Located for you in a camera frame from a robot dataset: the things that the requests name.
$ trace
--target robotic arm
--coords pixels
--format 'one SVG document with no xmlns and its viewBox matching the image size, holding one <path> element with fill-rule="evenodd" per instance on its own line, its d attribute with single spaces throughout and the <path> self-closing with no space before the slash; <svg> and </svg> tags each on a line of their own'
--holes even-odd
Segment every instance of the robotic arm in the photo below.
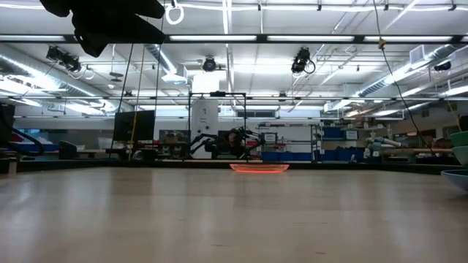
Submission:
<svg viewBox="0 0 468 263">
<path fill-rule="evenodd" d="M 255 148 L 265 144 L 265 140 L 263 139 L 262 135 L 257 132 L 246 130 L 243 127 L 239 128 L 238 131 L 242 138 L 251 139 L 255 141 L 255 144 L 246 148 L 247 153 L 250 153 Z"/>
</svg>

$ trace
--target black cable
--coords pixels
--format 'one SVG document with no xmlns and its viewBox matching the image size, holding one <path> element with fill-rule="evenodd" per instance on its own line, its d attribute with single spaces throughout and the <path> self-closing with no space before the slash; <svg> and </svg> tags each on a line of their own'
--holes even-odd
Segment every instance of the black cable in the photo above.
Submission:
<svg viewBox="0 0 468 263">
<path fill-rule="evenodd" d="M 401 93 L 401 89 L 400 89 L 400 86 L 398 85 L 397 81 L 395 80 L 395 77 L 393 76 L 393 71 L 391 69 L 391 66 L 390 64 L 388 63 L 388 59 L 387 59 L 387 56 L 385 54 L 385 41 L 382 39 L 382 33 L 380 32 L 380 24 L 379 24 L 379 13 L 377 11 L 377 5 L 375 4 L 375 0 L 372 0 L 372 2 L 374 3 L 374 10 L 375 10 L 375 16 L 376 16 L 376 19 L 377 19 L 377 30 L 379 32 L 379 38 L 380 38 L 380 43 L 379 43 L 379 49 L 382 51 L 382 54 L 383 54 L 383 58 L 385 60 L 385 63 L 387 64 L 387 68 L 388 68 L 388 71 L 390 72 L 390 75 L 392 76 L 393 78 L 393 83 L 395 84 L 395 86 L 398 88 L 398 93 L 400 95 L 400 98 L 401 98 L 401 101 L 403 102 L 404 106 L 406 107 L 408 113 L 409 113 L 409 118 L 411 119 L 411 122 L 412 122 L 412 125 L 415 127 L 416 129 L 416 133 L 418 134 L 418 137 L 419 139 L 424 143 L 424 145 L 431 151 L 431 154 L 433 156 L 436 156 L 436 153 L 432 150 L 431 146 L 423 139 L 423 136 L 421 135 L 421 132 L 419 131 L 419 128 L 418 128 L 418 125 L 416 125 L 416 122 L 415 122 L 415 119 L 413 118 L 412 116 L 412 113 L 411 113 L 411 110 L 410 108 L 408 107 L 408 104 L 407 102 L 404 100 L 404 97 L 403 97 L 403 94 Z"/>
<path fill-rule="evenodd" d="M 164 0 L 164 3 L 163 3 L 163 7 L 166 6 L 166 0 Z M 164 28 L 164 19 L 165 18 L 162 18 L 161 20 L 161 31 L 162 29 Z M 156 68 L 156 91 L 155 91 L 155 94 L 154 94 L 154 117 L 156 118 L 156 114 L 157 114 L 157 105 L 158 105 L 158 87 L 159 87 L 159 68 L 160 68 L 160 65 L 161 63 L 159 62 L 160 58 L 161 58 L 161 50 L 162 50 L 162 44 L 159 46 L 159 51 L 158 51 L 158 67 Z M 190 138 L 190 132 L 189 132 L 189 138 L 188 138 L 188 143 L 190 143 L 190 141 L 192 140 L 192 138 Z M 153 139 L 151 141 L 151 149 L 154 150 L 154 133 L 153 133 Z"/>
<path fill-rule="evenodd" d="M 56 61 L 54 64 L 52 64 L 52 66 L 50 66 L 49 70 L 44 74 L 44 77 L 47 76 L 49 74 L 49 72 L 56 66 L 57 62 L 59 62 L 59 61 Z M 18 100 L 21 100 L 29 91 L 31 91 L 31 89 L 29 89 L 27 92 L 25 92 L 23 95 L 21 95 Z"/>
<path fill-rule="evenodd" d="M 130 62 L 132 61 L 133 46 L 134 46 L 134 44 L 132 44 L 132 46 L 130 48 L 129 60 L 127 62 L 127 70 L 125 71 L 124 84 L 122 85 L 122 93 L 120 95 L 120 101 L 118 102 L 118 108 L 117 108 L 116 114 L 120 112 L 120 108 L 122 106 L 122 101 L 124 100 L 125 84 L 127 83 L 127 77 L 129 75 Z M 114 136 L 112 136 L 112 142 L 110 144 L 110 151 L 109 151 L 109 156 L 108 156 L 109 159 L 110 159 L 110 155 L 112 154 L 113 147 L 114 147 Z"/>
<path fill-rule="evenodd" d="M 310 75 L 310 74 L 313 74 L 315 72 L 316 66 L 315 66 L 315 63 L 311 59 L 309 59 L 309 64 L 312 64 L 312 66 L 314 66 L 314 69 L 311 72 L 308 72 L 308 71 L 306 71 L 306 68 L 304 68 L 304 72 Z"/>
</svg>

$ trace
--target computer monitor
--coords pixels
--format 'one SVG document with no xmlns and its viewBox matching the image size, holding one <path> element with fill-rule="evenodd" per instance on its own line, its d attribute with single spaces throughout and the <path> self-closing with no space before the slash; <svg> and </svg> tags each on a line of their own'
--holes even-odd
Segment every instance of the computer monitor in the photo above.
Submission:
<svg viewBox="0 0 468 263">
<path fill-rule="evenodd" d="M 13 122 L 15 122 L 14 115 L 15 115 L 15 106 L 12 105 L 1 105 L 3 107 L 4 119 L 7 121 L 8 125 L 13 126 Z M 12 137 L 12 131 L 10 131 L 2 121 L 0 121 L 0 142 L 8 142 Z"/>
<path fill-rule="evenodd" d="M 133 123 L 137 113 L 137 122 L 135 123 L 135 134 L 133 141 L 153 140 L 154 134 L 154 110 L 139 112 L 116 113 L 114 121 L 115 141 L 132 141 Z"/>
</svg>

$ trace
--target ceiling beam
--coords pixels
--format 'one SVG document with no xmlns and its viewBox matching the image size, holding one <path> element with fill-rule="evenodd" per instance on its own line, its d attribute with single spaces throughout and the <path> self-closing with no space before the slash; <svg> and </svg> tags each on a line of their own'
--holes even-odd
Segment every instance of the ceiling beam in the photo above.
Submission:
<svg viewBox="0 0 468 263">
<path fill-rule="evenodd" d="M 71 34 L 0 34 L 1 43 L 42 43 L 42 44 L 78 44 Z M 383 34 L 382 38 L 389 45 L 455 45 L 468 44 L 465 35 L 400 35 Z M 376 34 L 168 34 L 166 44 L 355 44 L 378 45 Z"/>
</svg>

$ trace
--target blue storage box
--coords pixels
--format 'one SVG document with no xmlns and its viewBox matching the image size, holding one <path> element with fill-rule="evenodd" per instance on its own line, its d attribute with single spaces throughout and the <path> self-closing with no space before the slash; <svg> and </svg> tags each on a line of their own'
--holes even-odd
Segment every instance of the blue storage box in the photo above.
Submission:
<svg viewBox="0 0 468 263">
<path fill-rule="evenodd" d="M 294 153 L 278 153 L 279 161 L 294 161 Z"/>
<path fill-rule="evenodd" d="M 337 161 L 351 161 L 351 155 L 353 150 L 337 148 L 336 149 L 336 159 Z"/>
<path fill-rule="evenodd" d="M 312 153 L 294 153 L 294 161 L 311 161 Z"/>
<path fill-rule="evenodd" d="M 262 152 L 263 161 L 278 161 L 277 152 Z"/>
<path fill-rule="evenodd" d="M 314 155 L 317 161 L 336 161 L 335 150 L 325 150 L 324 154 L 320 154 L 319 150 L 315 150 Z"/>
<path fill-rule="evenodd" d="M 339 127 L 323 128 L 323 137 L 327 139 L 345 139 L 345 133 Z"/>
</svg>

